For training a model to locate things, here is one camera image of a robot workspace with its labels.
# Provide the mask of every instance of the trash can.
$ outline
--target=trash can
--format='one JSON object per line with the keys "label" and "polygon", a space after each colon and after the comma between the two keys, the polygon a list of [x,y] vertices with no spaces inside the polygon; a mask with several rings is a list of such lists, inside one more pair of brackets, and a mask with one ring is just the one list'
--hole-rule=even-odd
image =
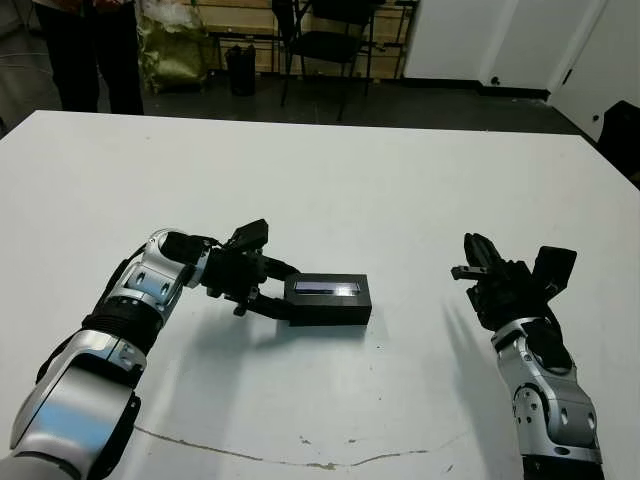
{"label": "trash can", "polygon": [[231,93],[247,96],[256,92],[256,49],[253,45],[240,48],[236,45],[225,54],[231,79]]}

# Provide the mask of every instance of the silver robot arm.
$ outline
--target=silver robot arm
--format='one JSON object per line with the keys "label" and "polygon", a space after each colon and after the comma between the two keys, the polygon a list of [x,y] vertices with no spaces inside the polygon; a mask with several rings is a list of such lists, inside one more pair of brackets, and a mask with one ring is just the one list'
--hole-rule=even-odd
{"label": "silver robot arm", "polygon": [[564,290],[576,252],[542,247],[533,272],[505,261],[487,238],[465,236],[467,290],[511,396],[525,480],[602,480],[596,411],[547,302]]}
{"label": "silver robot arm", "polygon": [[293,306],[260,294],[267,277],[298,271],[262,255],[268,225],[256,220],[223,245],[209,237],[159,230],[118,266],[82,328],[40,368],[11,433],[0,480],[100,480],[117,465],[140,410],[135,387],[146,356],[183,287],[287,319]]}
{"label": "silver robot arm", "polygon": [[140,409],[134,388],[146,355],[182,288],[199,284],[213,246],[199,239],[193,264],[175,261],[161,251],[169,232],[121,264],[83,328],[43,365],[15,419],[1,479],[97,480],[115,467]]}

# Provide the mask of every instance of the person's leg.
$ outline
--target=person's leg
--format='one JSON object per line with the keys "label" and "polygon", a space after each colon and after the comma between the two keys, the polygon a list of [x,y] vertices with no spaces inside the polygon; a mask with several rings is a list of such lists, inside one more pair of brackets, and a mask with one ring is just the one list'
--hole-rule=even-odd
{"label": "person's leg", "polygon": [[44,32],[62,109],[98,111],[98,71],[85,19],[34,4]]}
{"label": "person's leg", "polygon": [[143,115],[138,76],[138,37],[133,2],[116,12],[91,15],[98,65],[112,113]]}

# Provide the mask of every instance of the dark floor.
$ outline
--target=dark floor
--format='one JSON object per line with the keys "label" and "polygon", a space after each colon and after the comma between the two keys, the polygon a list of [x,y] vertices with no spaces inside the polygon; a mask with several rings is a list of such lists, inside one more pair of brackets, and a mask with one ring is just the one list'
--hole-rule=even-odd
{"label": "dark floor", "polygon": [[[36,109],[59,109],[51,66],[41,38],[18,31],[0,39],[0,116],[9,129]],[[292,81],[284,108],[279,105],[282,80],[256,79],[252,97],[231,95],[226,76],[212,79],[203,91],[144,93],[147,115],[336,124],[342,84],[334,81]],[[100,111],[108,112],[105,89]],[[556,110],[539,100],[487,97],[475,90],[408,87],[398,82],[362,85],[350,91],[346,125],[380,127],[499,130],[579,134]]]}

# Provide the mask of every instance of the black box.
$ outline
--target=black box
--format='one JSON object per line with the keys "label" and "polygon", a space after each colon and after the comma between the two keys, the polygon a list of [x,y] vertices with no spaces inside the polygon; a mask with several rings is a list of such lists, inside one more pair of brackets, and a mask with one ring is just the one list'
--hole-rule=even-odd
{"label": "black box", "polygon": [[367,325],[371,298],[366,275],[295,273],[284,283],[284,299],[293,305],[289,325]]}

